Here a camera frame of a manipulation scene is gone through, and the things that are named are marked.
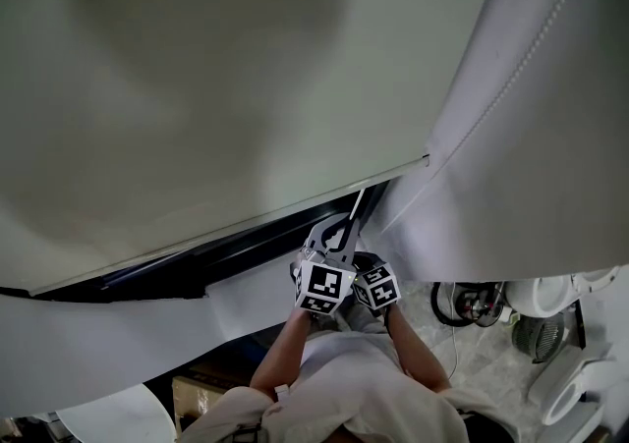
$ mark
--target white fabric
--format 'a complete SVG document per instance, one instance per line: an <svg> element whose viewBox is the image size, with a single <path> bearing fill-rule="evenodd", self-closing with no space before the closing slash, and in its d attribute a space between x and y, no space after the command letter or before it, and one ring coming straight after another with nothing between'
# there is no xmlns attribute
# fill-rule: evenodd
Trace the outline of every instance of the white fabric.
<svg viewBox="0 0 629 443"><path fill-rule="evenodd" d="M368 250L424 281L629 262L627 22L629 0L486 0L429 166L387 188Z"/></svg>
<svg viewBox="0 0 629 443"><path fill-rule="evenodd" d="M219 441L260 420L270 442L320 442L344 425L365 442L463 443L459 408L494 419L518 441L517 429L487 398L460 389L434 394L406 376L387 335L331 333L306 344L289 397L273 403L254 389L232 389L181 443Z"/></svg>

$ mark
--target wire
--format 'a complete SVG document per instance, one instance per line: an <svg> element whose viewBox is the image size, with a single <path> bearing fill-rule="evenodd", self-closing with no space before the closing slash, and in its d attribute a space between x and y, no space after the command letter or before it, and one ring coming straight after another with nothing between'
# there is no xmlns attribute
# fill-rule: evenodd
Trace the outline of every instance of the wire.
<svg viewBox="0 0 629 443"><path fill-rule="evenodd" d="M452 283L452 293L450 294L450 320L454 320L454 289L456 288L456 283ZM454 335L454 326L450 326L452 328L452 345L454 346L454 368L452 369L452 373L448 376L448 380L450 380L454 376L454 372L456 371L457 366L459 365L459 352L456 350L456 336Z"/></svg>
<svg viewBox="0 0 629 443"><path fill-rule="evenodd" d="M473 324L474 321L472 319L459 316L461 317L460 319L454 320L441 311L441 308L439 307L439 288L441 288L441 283L435 282L434 284L432 284L432 290L430 291L430 307L432 308L432 312L434 313L434 316L437 318L437 320L441 324L445 324L446 326L454 326L455 328L463 328L465 326Z"/></svg>

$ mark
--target white toilet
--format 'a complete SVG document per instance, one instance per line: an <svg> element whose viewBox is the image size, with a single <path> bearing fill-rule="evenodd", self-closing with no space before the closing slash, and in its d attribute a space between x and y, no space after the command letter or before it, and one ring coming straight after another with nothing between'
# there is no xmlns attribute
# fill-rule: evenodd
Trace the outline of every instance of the white toilet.
<svg viewBox="0 0 629 443"><path fill-rule="evenodd" d="M505 284L505 295L510 306L523 315L551 317L583 295L611 284L619 270L616 266L596 272L509 281Z"/></svg>
<svg viewBox="0 0 629 443"><path fill-rule="evenodd" d="M605 390L626 376L618 362L601 357L602 348L567 345L552 360L529 390L529 401L538 406L544 425L568 415L586 391Z"/></svg>
<svg viewBox="0 0 629 443"><path fill-rule="evenodd" d="M603 410L600 403L577 403L562 420L545 428L537 443L583 443L600 425Z"/></svg>

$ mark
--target gray floor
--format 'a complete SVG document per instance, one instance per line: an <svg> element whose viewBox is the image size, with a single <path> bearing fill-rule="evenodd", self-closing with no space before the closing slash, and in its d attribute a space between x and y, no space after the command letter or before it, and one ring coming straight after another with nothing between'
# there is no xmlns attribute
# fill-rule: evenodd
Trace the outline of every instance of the gray floor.
<svg viewBox="0 0 629 443"><path fill-rule="evenodd" d="M432 313L432 283L401 281L400 286L404 315L449 374L455 363L452 328L441 324ZM450 286L441 292L449 295ZM472 325L456 329L456 345L459 362L452 384L485 392L513 417L522 441L535 442L542 424L536 408L527 401L527 392L542 366L532 364L511 345L511 329L499 322L489 328Z"/></svg>

